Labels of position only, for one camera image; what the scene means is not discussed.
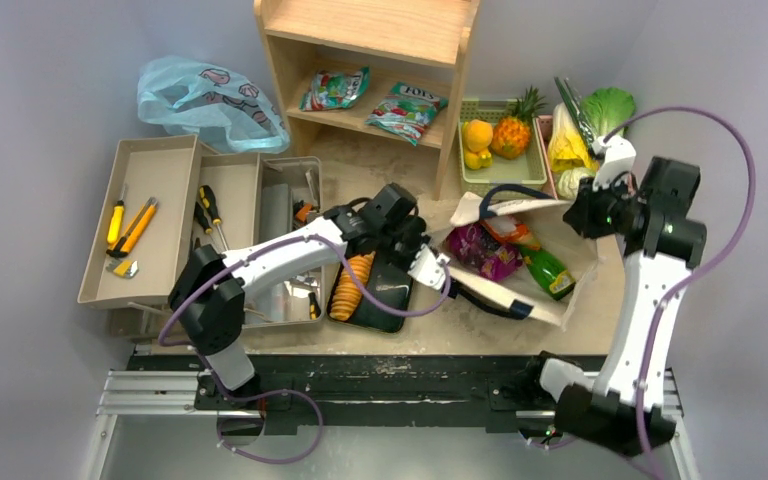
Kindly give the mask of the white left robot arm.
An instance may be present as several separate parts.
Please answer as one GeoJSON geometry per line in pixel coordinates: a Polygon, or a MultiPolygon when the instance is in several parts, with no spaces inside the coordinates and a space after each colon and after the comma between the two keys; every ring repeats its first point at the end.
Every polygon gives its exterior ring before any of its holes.
{"type": "Polygon", "coordinates": [[[235,409],[257,399],[255,368],[241,340],[244,307],[274,285],[374,254],[423,285],[443,288],[446,269],[416,209],[416,199],[390,183],[371,199],[333,207],[268,242],[226,253],[211,246],[196,249],[172,287],[168,304],[195,351],[218,377],[220,397],[235,409]]]}

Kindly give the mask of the green bottle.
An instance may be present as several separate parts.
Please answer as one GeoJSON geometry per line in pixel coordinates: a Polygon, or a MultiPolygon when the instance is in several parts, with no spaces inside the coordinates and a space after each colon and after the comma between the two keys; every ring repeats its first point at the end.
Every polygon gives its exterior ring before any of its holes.
{"type": "Polygon", "coordinates": [[[555,301],[569,295],[576,279],[569,269],[545,249],[520,247],[523,262],[537,284],[555,301]]]}

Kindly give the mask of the purple snack bag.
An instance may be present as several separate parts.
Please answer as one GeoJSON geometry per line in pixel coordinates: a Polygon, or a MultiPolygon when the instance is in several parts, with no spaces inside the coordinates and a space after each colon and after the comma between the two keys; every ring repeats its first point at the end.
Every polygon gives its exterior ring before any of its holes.
{"type": "Polygon", "coordinates": [[[516,248],[500,243],[480,223],[454,228],[445,246],[461,265],[494,282],[508,278],[524,264],[516,248]]]}

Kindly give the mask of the green lettuce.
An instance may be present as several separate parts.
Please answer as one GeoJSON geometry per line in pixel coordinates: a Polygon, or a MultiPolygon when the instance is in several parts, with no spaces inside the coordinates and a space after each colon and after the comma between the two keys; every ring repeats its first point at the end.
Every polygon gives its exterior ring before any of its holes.
{"type": "Polygon", "coordinates": [[[634,96],[617,87],[599,88],[581,100],[581,109],[595,137],[608,135],[632,118],[637,110],[634,96]]]}

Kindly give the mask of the light blue plastic grocery bag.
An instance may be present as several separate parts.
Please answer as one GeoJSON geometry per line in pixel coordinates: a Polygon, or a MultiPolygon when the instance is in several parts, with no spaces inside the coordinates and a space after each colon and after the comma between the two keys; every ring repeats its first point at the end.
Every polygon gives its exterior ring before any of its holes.
{"type": "Polygon", "coordinates": [[[137,115],[170,135],[196,135],[221,153],[277,154],[290,146],[279,110],[247,77],[166,56],[140,69],[137,115]]]}

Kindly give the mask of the yellow white napa cabbage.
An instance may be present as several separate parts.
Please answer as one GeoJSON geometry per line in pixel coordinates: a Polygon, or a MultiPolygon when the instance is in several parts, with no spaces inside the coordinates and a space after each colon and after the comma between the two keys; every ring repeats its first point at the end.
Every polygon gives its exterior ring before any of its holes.
{"type": "Polygon", "coordinates": [[[599,164],[591,157],[589,147],[580,135],[567,107],[560,103],[552,113],[552,135],[547,149],[549,167],[553,173],[574,168],[587,168],[593,172],[599,164]]]}

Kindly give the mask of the green scallion bunch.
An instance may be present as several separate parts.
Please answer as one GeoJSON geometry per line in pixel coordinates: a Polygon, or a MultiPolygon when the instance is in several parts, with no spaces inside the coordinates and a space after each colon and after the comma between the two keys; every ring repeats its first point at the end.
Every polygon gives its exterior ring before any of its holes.
{"type": "Polygon", "coordinates": [[[583,97],[566,77],[554,77],[554,83],[569,115],[571,116],[582,140],[593,154],[593,142],[596,140],[594,127],[583,109],[583,97]]]}

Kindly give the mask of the green round cabbage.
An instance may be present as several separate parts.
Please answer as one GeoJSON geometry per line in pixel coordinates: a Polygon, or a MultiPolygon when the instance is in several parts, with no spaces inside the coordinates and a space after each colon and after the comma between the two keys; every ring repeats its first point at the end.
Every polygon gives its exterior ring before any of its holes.
{"type": "Polygon", "coordinates": [[[574,200],[578,194],[580,182],[585,178],[596,175],[594,170],[586,167],[575,167],[563,171],[557,178],[555,186],[557,194],[565,200],[574,200]]]}

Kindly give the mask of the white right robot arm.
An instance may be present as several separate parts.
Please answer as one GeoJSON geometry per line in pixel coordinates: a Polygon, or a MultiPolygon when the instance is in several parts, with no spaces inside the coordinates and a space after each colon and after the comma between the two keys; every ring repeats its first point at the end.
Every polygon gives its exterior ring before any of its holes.
{"type": "Polygon", "coordinates": [[[584,238],[624,238],[625,283],[611,350],[595,378],[544,352],[540,369],[521,381],[529,404],[555,400],[558,431],[626,458],[672,439],[676,423],[663,412],[664,369],[680,283],[699,266],[706,243],[706,226],[687,216],[700,180],[697,166],[655,157],[634,192],[625,171],[604,186],[581,181],[563,220],[584,238]]]}

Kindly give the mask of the beige canvas tote bag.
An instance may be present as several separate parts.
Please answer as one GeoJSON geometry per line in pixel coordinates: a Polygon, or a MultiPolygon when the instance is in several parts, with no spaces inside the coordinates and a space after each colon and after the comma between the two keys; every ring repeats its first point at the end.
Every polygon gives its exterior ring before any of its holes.
{"type": "Polygon", "coordinates": [[[600,263],[597,244],[579,237],[564,223],[570,202],[545,195],[493,203],[492,197],[465,193],[446,229],[433,235],[433,243],[447,254],[452,276],[452,296],[461,296],[479,309],[514,320],[531,319],[564,327],[575,311],[578,295],[595,276],[600,263]],[[542,249],[559,259],[576,279],[574,290],[560,301],[553,300],[532,278],[525,264],[508,278],[494,282],[460,264],[445,246],[447,235],[456,227],[480,223],[482,219],[511,215],[526,224],[542,249]]]}

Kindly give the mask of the orange fruit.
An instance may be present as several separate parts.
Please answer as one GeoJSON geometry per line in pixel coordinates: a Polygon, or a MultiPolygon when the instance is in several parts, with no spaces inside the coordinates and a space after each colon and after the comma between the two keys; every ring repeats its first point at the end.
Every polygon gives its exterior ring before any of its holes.
{"type": "Polygon", "coordinates": [[[462,143],[467,151],[474,154],[488,152],[493,135],[493,125],[483,120],[473,119],[464,122],[461,127],[462,143]]]}

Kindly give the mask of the orange snack packet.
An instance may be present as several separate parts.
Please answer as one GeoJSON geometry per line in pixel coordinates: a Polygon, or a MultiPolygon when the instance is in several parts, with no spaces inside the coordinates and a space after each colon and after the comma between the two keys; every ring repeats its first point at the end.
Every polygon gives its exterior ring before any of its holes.
{"type": "Polygon", "coordinates": [[[480,221],[485,230],[497,241],[516,245],[533,251],[542,249],[542,245],[532,230],[511,215],[494,216],[480,221]]]}

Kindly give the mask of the pineapple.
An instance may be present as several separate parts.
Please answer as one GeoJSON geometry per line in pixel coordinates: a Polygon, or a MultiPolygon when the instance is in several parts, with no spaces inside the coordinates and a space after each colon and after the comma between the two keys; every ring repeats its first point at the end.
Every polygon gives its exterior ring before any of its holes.
{"type": "Polygon", "coordinates": [[[529,86],[525,93],[516,99],[513,110],[501,118],[493,128],[491,152],[508,160],[523,154],[533,136],[532,123],[545,106],[545,97],[539,89],[529,86]]]}

